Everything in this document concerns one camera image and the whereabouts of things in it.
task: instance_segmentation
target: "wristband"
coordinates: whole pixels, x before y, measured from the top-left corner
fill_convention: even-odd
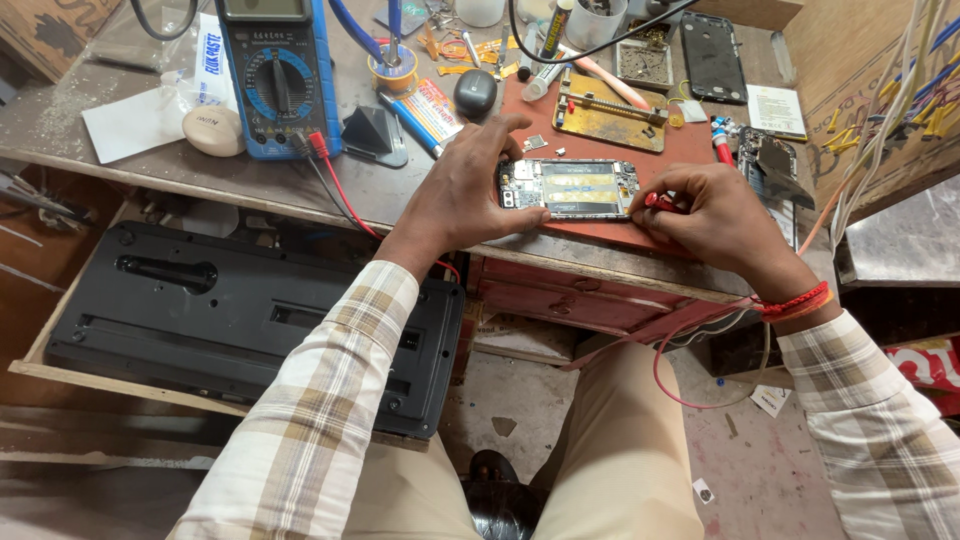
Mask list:
[[[756,299],[754,309],[762,313],[760,320],[765,323],[781,323],[797,319],[812,313],[833,300],[833,291],[827,282],[820,282],[812,290],[784,304],[773,304]]]

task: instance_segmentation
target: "human hand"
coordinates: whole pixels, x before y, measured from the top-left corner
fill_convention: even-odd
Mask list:
[[[677,192],[690,214],[648,209],[648,193]],[[724,163],[673,163],[630,206],[634,222],[674,238],[703,262],[742,276],[759,297],[787,302],[819,283],[740,172]]]
[[[528,231],[550,219],[548,209],[505,210],[496,201],[497,163],[523,158],[510,132],[531,124],[517,113],[494,116],[482,127],[467,124],[434,163],[374,258],[395,262],[422,280],[443,253]]]

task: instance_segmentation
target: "solder wire spool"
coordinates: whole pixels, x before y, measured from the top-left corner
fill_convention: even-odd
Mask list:
[[[380,51],[384,57],[390,45],[380,45]],[[398,50],[400,56],[400,65],[390,67],[386,63],[377,63],[373,57],[367,57],[367,67],[373,74],[373,88],[386,86],[395,97],[403,98],[412,94],[417,89],[417,83],[420,77],[417,76],[417,54],[400,45]]]

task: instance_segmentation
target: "man's left hand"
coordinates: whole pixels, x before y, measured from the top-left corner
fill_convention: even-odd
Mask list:
[[[423,179],[374,259],[395,262],[422,281],[441,254],[549,220],[548,209],[506,210],[496,201],[497,163],[523,158],[510,132],[531,124],[527,116],[512,113],[494,116],[483,127],[466,125]]]

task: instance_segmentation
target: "knee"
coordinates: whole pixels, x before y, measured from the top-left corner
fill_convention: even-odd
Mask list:
[[[632,341],[614,343],[598,353],[584,371],[591,373],[592,378],[608,379],[617,384],[649,380],[653,378],[656,355],[657,351],[649,345]],[[673,366],[666,357],[660,358],[658,372],[661,381],[676,384]]]

